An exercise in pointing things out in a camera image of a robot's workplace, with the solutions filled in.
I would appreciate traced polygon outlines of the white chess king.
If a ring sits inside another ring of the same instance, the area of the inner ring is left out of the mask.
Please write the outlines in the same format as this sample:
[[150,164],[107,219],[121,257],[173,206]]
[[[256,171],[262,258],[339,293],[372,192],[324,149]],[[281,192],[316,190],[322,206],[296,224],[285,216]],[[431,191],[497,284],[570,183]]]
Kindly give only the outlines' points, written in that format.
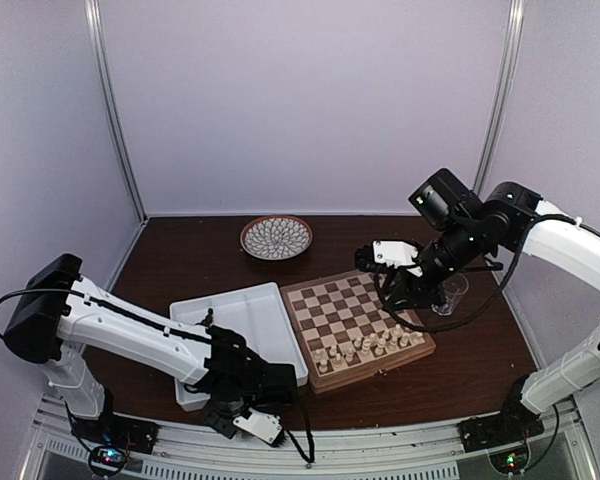
[[370,354],[371,344],[372,342],[370,338],[366,337],[363,339],[359,352],[361,358],[367,357]]

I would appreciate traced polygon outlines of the white chess rook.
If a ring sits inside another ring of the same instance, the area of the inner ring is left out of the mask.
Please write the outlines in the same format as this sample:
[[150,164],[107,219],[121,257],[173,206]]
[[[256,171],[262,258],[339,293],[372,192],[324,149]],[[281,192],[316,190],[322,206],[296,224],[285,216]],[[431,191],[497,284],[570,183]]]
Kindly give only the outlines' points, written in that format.
[[410,334],[409,333],[405,333],[402,335],[402,337],[399,340],[399,347],[401,349],[407,348],[411,345],[410,343]]

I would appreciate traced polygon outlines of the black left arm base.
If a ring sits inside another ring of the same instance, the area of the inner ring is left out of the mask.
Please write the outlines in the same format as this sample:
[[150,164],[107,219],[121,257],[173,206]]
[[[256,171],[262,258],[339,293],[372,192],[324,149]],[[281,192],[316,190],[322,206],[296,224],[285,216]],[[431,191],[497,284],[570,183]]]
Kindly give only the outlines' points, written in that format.
[[104,389],[102,414],[95,420],[76,417],[65,404],[71,434],[87,452],[87,466],[103,479],[118,475],[131,453],[151,454],[159,426],[152,421],[121,416],[113,412],[114,397]]

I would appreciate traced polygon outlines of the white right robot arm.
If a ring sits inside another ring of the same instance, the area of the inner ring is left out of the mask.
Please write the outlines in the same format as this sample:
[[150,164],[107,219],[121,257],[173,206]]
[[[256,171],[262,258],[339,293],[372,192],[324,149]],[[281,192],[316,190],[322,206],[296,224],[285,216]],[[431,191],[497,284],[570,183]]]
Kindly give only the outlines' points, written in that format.
[[426,246],[373,242],[370,268],[386,277],[376,288],[392,317],[442,304],[444,281],[473,260],[506,249],[512,258],[499,285],[519,296],[528,319],[548,315],[544,340],[554,333],[575,343],[519,380],[494,417],[493,433],[513,441],[531,417],[600,379],[600,233],[515,182],[500,183],[479,199],[446,168],[425,180],[410,201],[439,235]]

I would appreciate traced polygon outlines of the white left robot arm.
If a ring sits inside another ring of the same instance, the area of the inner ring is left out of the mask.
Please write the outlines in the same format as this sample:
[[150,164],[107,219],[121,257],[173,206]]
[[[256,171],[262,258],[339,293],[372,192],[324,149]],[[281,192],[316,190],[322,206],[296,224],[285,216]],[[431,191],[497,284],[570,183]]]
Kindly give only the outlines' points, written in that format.
[[270,410],[295,401],[293,365],[262,359],[242,335],[210,316],[187,325],[123,301],[83,276],[81,264],[63,254],[24,289],[0,298],[0,306],[18,301],[0,339],[20,359],[41,366],[78,432],[113,444],[124,424],[113,413],[111,392],[72,352],[73,343],[148,365],[208,395],[203,421],[227,438],[242,431],[270,446],[283,440],[285,429]]

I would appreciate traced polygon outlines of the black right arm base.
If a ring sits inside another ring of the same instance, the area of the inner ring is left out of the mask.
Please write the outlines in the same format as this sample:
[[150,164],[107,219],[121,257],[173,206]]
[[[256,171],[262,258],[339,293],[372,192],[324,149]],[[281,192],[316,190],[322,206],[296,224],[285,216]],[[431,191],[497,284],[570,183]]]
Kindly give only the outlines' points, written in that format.
[[544,433],[540,415],[521,403],[522,383],[516,382],[498,413],[472,417],[458,424],[466,453],[487,450],[491,466],[497,473],[520,475],[531,465],[528,440]]

